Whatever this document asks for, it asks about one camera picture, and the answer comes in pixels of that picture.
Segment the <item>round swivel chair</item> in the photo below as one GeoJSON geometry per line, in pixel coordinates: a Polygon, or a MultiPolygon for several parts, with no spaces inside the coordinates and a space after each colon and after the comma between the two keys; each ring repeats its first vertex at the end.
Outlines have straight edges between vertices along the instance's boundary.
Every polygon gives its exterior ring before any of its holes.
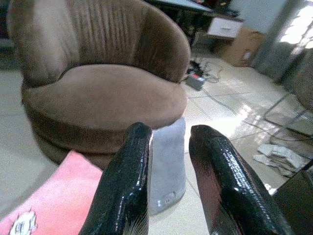
{"type": "Polygon", "coordinates": [[[126,129],[181,118],[190,47],[141,0],[12,0],[8,30],[22,63],[22,102],[42,151],[69,150],[105,169],[126,129]]]}

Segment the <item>gray cushion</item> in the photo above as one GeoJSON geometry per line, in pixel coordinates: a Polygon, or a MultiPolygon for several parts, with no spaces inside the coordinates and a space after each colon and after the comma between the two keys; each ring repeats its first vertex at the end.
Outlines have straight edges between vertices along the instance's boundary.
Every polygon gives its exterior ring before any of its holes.
{"type": "Polygon", "coordinates": [[[134,122],[158,129],[186,107],[179,84],[123,65],[75,67],[53,84],[25,90],[23,101],[39,136],[87,153],[114,153],[134,122]]]}

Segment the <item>pink towel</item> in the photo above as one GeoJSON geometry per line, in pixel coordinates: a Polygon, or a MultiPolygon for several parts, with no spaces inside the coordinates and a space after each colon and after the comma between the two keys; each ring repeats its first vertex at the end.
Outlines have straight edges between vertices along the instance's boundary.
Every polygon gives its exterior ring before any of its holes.
{"type": "Polygon", "coordinates": [[[69,152],[57,171],[0,222],[0,235],[76,235],[87,217],[102,171],[69,152]]]}

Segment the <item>crumpled paper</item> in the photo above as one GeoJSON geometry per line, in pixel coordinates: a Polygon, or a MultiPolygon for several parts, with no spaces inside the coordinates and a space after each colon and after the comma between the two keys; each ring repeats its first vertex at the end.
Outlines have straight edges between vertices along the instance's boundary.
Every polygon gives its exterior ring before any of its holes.
{"type": "Polygon", "coordinates": [[[254,160],[278,168],[280,174],[287,177],[293,176],[310,161],[291,149],[275,144],[262,144],[258,151],[262,154],[254,155],[254,160]]]}

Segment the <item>cardboard box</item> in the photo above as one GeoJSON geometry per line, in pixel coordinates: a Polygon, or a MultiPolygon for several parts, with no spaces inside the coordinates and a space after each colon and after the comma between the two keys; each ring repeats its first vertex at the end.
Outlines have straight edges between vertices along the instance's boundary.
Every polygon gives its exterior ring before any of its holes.
{"type": "Polygon", "coordinates": [[[214,46],[214,53],[221,58],[223,54],[226,52],[226,50],[231,46],[233,41],[234,41],[233,39],[231,40],[220,39],[214,46]]]}
{"type": "Polygon", "coordinates": [[[256,29],[243,26],[235,40],[220,46],[217,54],[226,62],[236,67],[250,66],[266,35],[256,29]]]}

